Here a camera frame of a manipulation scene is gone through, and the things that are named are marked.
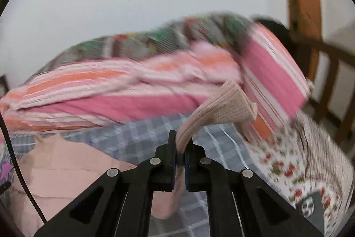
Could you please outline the pink knitted sweater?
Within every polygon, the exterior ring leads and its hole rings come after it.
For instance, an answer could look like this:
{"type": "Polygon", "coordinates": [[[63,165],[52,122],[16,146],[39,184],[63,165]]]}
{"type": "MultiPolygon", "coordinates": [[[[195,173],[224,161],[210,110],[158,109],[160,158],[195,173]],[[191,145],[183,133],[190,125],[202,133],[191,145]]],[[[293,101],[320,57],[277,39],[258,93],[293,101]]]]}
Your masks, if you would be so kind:
{"type": "MultiPolygon", "coordinates": [[[[208,98],[192,116],[179,116],[176,148],[182,154],[188,138],[209,125],[223,123],[242,123],[254,121],[258,106],[252,102],[234,81],[226,82],[218,93],[208,98]]],[[[121,171],[136,166],[130,162],[119,161],[88,144],[74,143],[64,139],[59,133],[50,137],[38,137],[35,147],[19,161],[26,184],[39,202],[45,217],[51,219],[75,197],[109,168],[121,171]]],[[[168,193],[154,193],[152,215],[167,219],[178,208],[181,195],[185,193],[185,180],[182,166],[177,167],[174,190],[168,193]]],[[[30,201],[25,197],[20,182],[14,178],[14,189],[10,193],[10,212],[14,222],[24,236],[34,236],[43,226],[35,210],[30,209],[30,201]]]]}

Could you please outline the grey checked bed sheet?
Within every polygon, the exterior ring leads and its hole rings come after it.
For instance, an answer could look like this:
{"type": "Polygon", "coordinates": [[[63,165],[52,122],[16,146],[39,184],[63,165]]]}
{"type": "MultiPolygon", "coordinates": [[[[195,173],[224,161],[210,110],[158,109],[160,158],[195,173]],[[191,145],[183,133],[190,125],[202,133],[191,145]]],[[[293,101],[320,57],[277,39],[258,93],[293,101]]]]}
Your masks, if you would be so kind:
{"type": "MultiPolygon", "coordinates": [[[[86,143],[103,153],[137,165],[152,157],[156,148],[167,142],[168,133],[177,130],[187,119],[185,114],[157,117],[124,125],[64,131],[61,136],[74,143],[86,143]]],[[[265,176],[249,156],[241,135],[233,125],[202,128],[194,137],[207,157],[233,171],[250,169],[265,176]]],[[[169,219],[150,219],[149,236],[209,236],[208,208],[204,193],[185,193],[176,213],[169,219]]]]}

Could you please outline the black smartphone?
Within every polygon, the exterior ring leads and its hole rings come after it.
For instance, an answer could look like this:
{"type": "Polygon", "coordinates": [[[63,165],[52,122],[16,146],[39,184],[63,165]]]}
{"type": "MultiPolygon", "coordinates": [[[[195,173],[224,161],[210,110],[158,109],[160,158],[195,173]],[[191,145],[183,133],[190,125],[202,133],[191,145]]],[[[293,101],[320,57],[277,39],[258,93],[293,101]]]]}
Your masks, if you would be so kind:
{"type": "Polygon", "coordinates": [[[324,209],[320,192],[314,192],[302,198],[296,204],[296,209],[324,234],[324,209]]]}

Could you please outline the white floral pillow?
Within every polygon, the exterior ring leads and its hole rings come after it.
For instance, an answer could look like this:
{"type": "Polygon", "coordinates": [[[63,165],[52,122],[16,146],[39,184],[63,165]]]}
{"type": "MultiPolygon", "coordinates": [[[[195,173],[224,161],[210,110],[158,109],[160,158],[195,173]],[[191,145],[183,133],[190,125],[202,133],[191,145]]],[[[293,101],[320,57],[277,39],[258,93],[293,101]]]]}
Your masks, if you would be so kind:
{"type": "Polygon", "coordinates": [[[310,213],[302,203],[319,197],[318,229],[336,235],[351,204],[354,167],[325,129],[300,111],[271,138],[246,147],[262,177],[304,217],[310,213]]]}

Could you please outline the pink orange striped blanket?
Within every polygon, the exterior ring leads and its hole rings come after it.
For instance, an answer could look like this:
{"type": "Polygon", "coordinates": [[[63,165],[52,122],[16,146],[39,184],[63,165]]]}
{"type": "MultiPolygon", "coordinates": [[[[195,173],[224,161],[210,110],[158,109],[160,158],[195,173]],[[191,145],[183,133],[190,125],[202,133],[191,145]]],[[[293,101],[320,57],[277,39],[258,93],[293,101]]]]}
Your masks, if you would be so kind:
{"type": "Polygon", "coordinates": [[[108,126],[196,110],[227,81],[258,106],[244,130],[266,139],[307,102],[310,86],[283,43],[253,22],[241,54],[204,41],[144,60],[62,65],[11,89],[1,115],[12,133],[108,126]]]}

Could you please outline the multicoloured patterned quilt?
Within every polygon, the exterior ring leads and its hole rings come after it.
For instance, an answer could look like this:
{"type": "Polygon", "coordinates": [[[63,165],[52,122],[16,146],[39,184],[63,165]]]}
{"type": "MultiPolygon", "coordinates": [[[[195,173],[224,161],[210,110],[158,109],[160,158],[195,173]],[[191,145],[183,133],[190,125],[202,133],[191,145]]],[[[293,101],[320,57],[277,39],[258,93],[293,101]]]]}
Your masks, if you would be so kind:
{"type": "Polygon", "coordinates": [[[62,51],[28,79],[80,61],[113,57],[140,61],[177,50],[189,50],[190,43],[195,41],[208,42],[241,54],[252,23],[235,13],[209,13],[174,20],[154,30],[94,38],[62,51]]]}

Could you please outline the brown wooden chair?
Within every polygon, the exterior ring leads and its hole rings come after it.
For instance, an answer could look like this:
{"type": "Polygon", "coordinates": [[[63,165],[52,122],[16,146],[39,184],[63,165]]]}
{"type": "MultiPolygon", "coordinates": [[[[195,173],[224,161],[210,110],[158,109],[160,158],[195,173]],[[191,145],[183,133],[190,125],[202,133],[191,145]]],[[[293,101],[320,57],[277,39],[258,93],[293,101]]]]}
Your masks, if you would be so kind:
{"type": "Polygon", "coordinates": [[[328,106],[335,91],[340,64],[354,67],[354,56],[345,49],[323,42],[320,0],[288,0],[288,6],[291,40],[297,48],[296,62],[305,76],[315,81],[321,52],[330,60],[320,101],[309,101],[315,109],[313,119],[319,123],[329,116],[328,106]]]}

